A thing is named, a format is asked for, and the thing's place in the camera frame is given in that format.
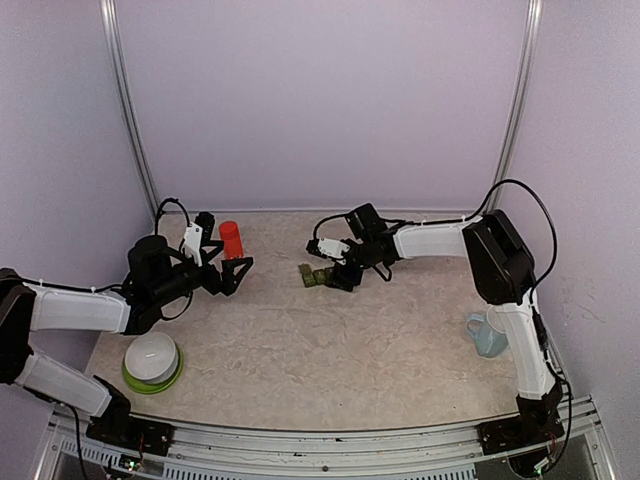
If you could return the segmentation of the orange pill bottle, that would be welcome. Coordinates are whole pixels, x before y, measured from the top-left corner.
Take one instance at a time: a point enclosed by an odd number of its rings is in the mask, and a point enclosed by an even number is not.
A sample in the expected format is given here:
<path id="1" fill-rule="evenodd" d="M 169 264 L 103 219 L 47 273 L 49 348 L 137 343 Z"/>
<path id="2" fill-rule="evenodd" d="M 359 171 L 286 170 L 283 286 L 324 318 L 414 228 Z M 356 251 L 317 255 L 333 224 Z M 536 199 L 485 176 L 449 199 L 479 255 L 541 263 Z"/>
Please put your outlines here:
<path id="1" fill-rule="evenodd" d="M 244 257 L 244 248 L 240 229 L 235 221 L 225 221 L 219 225 L 220 239 L 224 242 L 224 253 L 227 260 Z"/>

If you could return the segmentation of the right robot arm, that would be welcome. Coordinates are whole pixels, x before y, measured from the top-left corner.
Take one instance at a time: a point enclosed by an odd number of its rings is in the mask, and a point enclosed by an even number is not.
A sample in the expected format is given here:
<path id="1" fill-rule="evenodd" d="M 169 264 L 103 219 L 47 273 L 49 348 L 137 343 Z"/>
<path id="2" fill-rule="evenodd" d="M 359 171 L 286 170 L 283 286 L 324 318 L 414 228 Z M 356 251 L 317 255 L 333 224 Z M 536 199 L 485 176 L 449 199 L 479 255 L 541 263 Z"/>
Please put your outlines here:
<path id="1" fill-rule="evenodd" d="M 478 295 L 492 307 L 504 329 L 516 364 L 517 403 L 524 411 L 511 433 L 523 444 L 535 442 L 551 424 L 547 410 L 562 399 L 561 380 L 549 360 L 547 334 L 537 302 L 535 261 L 514 225 L 501 210 L 478 219 L 388 222 L 370 203 L 344 214 L 351 237 L 314 234 L 309 253 L 330 259 L 330 286 L 351 291 L 365 270 L 390 280 L 390 267 L 421 257 L 461 257 L 469 262 Z"/>

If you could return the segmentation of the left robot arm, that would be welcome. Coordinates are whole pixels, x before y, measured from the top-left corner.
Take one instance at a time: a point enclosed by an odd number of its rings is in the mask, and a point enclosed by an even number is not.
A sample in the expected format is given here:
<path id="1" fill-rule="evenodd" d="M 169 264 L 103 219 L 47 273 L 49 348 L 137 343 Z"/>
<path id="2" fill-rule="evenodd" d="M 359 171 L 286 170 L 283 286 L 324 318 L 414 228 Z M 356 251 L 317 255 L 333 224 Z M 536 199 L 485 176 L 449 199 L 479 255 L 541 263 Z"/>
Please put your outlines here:
<path id="1" fill-rule="evenodd" d="M 143 335 L 163 319 L 163 308 L 202 288 L 212 295 L 233 294 L 249 269 L 250 257 L 214 258 L 220 240 L 199 247 L 193 256 L 171 248 L 165 237 L 149 235 L 128 253 L 129 273 L 120 286 L 61 288 L 28 282 L 14 270 L 1 271 L 1 381 L 100 418 L 102 430 L 121 445 L 140 434 L 130 403 L 108 382 L 94 379 L 31 347 L 39 330 L 87 330 Z"/>

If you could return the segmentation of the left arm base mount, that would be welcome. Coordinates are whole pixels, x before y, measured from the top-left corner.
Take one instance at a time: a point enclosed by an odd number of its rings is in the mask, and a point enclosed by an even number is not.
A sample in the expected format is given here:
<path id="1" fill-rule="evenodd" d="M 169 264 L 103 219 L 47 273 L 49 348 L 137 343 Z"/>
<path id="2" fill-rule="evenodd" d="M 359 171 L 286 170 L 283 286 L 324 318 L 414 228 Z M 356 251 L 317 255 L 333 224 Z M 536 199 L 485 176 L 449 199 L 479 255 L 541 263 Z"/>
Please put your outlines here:
<path id="1" fill-rule="evenodd" d="M 162 457 L 168 454 L 174 433 L 169 423 L 134 417 L 127 411 L 106 411 L 92 417 L 86 430 L 90 439 Z"/>

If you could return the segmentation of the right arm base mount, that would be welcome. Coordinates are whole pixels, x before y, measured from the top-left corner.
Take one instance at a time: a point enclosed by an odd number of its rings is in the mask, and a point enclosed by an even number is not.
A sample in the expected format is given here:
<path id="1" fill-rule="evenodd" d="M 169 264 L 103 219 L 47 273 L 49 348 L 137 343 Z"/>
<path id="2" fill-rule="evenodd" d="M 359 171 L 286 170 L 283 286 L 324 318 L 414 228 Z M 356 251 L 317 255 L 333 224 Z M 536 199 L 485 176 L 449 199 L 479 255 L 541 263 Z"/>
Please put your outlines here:
<path id="1" fill-rule="evenodd" d="M 553 436 L 565 434 L 562 421 L 556 411 L 528 411 L 516 416 L 482 422 L 477 426 L 484 455 L 537 445 L 550 441 Z"/>

